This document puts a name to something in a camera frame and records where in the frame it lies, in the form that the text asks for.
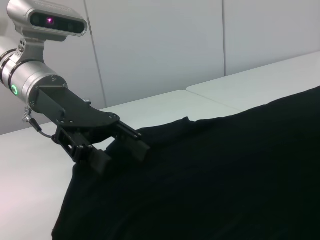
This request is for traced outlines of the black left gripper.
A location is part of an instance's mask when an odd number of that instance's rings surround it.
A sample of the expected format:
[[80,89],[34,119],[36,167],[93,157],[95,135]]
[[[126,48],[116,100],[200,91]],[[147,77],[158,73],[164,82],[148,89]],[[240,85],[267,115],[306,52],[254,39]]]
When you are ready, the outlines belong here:
[[52,140],[60,145],[76,164],[103,174],[111,158],[93,144],[116,138],[142,163],[150,147],[142,135],[113,113],[97,110],[66,87],[39,87],[30,107],[56,124]]

